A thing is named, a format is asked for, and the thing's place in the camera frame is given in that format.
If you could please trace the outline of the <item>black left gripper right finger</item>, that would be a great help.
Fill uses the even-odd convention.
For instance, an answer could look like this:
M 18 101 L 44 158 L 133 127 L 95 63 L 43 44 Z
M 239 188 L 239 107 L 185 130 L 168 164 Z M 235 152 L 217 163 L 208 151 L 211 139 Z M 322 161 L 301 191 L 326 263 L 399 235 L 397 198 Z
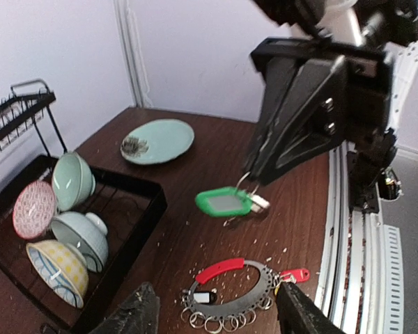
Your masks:
M 281 333 L 345 334 L 295 283 L 280 284 L 275 305 Z

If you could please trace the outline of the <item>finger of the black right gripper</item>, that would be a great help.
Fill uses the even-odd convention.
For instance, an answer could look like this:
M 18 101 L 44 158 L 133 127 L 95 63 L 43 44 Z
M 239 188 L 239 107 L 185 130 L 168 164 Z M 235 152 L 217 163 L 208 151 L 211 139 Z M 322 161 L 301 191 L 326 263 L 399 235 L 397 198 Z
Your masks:
M 304 105 L 312 94 L 312 62 L 273 57 L 262 68 L 265 89 L 244 173 L 251 180 L 276 180 L 312 159 Z
M 346 58 L 312 58 L 310 84 L 312 94 L 304 105 L 310 113 L 306 126 L 312 128 L 312 158 L 337 147 L 343 141 L 345 128 L 346 89 L 348 78 Z M 275 180 L 254 180 L 262 185 Z

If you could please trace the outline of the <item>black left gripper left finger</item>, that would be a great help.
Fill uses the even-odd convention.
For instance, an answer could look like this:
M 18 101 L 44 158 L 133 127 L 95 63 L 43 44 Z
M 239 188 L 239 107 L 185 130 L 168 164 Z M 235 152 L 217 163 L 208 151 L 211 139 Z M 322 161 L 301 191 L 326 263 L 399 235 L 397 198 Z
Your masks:
M 144 282 L 90 333 L 156 334 L 159 313 L 160 298 L 156 295 L 152 284 Z

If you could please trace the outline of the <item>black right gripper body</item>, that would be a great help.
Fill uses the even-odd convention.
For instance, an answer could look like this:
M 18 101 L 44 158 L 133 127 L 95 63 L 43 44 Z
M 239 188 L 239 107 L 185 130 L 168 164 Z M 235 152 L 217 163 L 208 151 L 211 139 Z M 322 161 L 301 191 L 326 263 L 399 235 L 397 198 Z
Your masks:
M 346 58 L 345 128 L 343 140 L 373 143 L 386 131 L 394 62 L 385 51 L 332 41 L 267 38 L 250 54 L 258 72 L 273 57 L 307 61 Z

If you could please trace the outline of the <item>red tag key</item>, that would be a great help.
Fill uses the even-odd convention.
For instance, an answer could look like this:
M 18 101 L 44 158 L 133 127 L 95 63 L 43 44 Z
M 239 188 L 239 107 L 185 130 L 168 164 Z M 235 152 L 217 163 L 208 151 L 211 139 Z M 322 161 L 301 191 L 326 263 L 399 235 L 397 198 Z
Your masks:
M 279 277 L 286 283 L 305 283 L 310 279 L 310 271 L 305 268 L 282 271 Z

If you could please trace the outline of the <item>large grey red keyring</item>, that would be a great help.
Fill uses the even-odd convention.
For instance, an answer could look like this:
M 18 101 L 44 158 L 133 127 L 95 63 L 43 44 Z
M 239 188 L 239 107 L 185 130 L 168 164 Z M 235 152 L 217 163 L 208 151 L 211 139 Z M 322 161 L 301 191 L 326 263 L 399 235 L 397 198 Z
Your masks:
M 236 333 L 272 308 L 279 274 L 241 257 L 201 269 L 183 289 L 180 319 L 203 333 Z

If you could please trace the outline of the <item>green tag key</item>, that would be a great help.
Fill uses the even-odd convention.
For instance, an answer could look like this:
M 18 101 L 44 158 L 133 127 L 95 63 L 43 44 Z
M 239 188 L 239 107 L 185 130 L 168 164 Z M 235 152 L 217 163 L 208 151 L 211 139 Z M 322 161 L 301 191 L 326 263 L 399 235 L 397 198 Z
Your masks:
M 245 173 L 235 186 L 198 193 L 194 199 L 196 206 L 204 214 L 215 218 L 233 218 L 268 210 L 270 202 L 257 194 L 259 185 L 253 191 L 240 188 L 250 174 Z

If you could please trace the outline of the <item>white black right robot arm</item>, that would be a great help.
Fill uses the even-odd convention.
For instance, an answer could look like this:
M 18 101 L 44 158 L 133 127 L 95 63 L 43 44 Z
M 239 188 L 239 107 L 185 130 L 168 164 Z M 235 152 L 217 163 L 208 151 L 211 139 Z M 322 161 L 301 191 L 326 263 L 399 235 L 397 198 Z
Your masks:
M 378 212 L 400 193 L 390 165 L 418 75 L 418 1 L 258 1 L 299 38 L 267 38 L 250 54 L 265 88 L 243 167 L 260 185 L 339 147 L 355 146 L 349 206 Z

